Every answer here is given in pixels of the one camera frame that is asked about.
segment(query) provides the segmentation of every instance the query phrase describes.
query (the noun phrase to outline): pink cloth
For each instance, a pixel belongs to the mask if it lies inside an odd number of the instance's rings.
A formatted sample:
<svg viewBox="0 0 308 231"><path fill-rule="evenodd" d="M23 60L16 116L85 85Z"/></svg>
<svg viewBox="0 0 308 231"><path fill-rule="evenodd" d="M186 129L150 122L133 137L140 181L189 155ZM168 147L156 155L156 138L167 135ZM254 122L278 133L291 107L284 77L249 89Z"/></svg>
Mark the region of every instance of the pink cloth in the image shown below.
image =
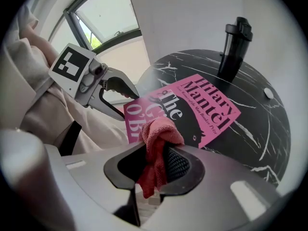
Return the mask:
<svg viewBox="0 0 308 231"><path fill-rule="evenodd" d="M163 149L165 142L184 144L184 139L177 130L173 121L166 117L143 124L139 134L139 140L146 143L146 161L142 175L137 181L140 184L144 198L154 194L154 188L158 190L167 183Z"/></svg>

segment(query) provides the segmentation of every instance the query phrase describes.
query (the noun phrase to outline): black marble table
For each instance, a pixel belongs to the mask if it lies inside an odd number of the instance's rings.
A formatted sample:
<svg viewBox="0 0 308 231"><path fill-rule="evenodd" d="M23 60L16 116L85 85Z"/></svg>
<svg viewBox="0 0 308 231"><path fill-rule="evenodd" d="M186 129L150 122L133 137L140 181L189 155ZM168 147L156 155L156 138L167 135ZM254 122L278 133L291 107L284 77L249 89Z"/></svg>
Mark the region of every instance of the black marble table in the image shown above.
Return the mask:
<svg viewBox="0 0 308 231"><path fill-rule="evenodd" d="M245 62L232 83L217 77L220 60L219 52L209 50L186 50L167 55L144 72L137 84L138 92L143 96L195 74L210 81L241 114L202 149L231 157L278 186L291 146L290 126L282 101L271 84ZM274 99L266 97L264 88L272 91Z"/></svg>

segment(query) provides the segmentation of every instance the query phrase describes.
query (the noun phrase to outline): window frame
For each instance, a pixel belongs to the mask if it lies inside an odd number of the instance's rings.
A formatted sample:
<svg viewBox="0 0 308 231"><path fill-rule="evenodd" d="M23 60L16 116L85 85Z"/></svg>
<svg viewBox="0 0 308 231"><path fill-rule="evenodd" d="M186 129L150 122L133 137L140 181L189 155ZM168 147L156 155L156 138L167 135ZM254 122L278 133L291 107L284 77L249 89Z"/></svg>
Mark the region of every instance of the window frame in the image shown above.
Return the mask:
<svg viewBox="0 0 308 231"><path fill-rule="evenodd" d="M77 9L82 6L86 1L88 0L74 0L66 9L64 9L63 14L61 16L61 18L59 19L59 21L57 22L57 24L55 25L54 29L51 32L51 35L49 37L49 41L53 38L54 34L57 31L57 27L61 24L63 19L66 19L74 37L76 38L78 44L80 45L80 47L85 48L87 50L93 51L96 54L99 54L117 44L120 44L122 42L125 42L127 40L130 39L134 39L136 37L140 37L142 36L139 24L138 24L138 28L130 30L128 32L119 34L117 36L115 36L114 38L111 38L108 41L102 42L102 44L93 49L86 37L86 35L84 34L79 22L78 22L78 18L76 15L76 11ZM93 32L92 28L89 28L89 30L97 37L97 35L95 34L95 32Z"/></svg>

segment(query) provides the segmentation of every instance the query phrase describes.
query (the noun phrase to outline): black bottle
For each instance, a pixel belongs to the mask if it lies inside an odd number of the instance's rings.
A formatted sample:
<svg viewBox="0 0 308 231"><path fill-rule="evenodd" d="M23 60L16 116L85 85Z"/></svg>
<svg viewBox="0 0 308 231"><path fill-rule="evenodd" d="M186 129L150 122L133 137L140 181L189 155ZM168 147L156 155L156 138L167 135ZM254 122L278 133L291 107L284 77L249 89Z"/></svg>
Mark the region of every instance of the black bottle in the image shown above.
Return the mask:
<svg viewBox="0 0 308 231"><path fill-rule="evenodd" d="M251 42L253 33L248 20L237 17L234 25L226 24L226 43L218 76L231 82L237 74Z"/></svg>

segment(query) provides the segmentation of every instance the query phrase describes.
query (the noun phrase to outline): book cover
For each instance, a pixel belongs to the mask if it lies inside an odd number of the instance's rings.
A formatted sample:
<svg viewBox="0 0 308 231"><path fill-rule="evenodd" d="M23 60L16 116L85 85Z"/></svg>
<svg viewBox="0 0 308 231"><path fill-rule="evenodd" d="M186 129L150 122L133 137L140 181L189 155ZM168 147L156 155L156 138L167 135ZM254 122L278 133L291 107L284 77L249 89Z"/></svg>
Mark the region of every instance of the book cover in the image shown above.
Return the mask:
<svg viewBox="0 0 308 231"><path fill-rule="evenodd" d="M129 143L137 142L142 125L170 118L186 145L202 148L239 115L238 108L214 85L193 75L124 105Z"/></svg>

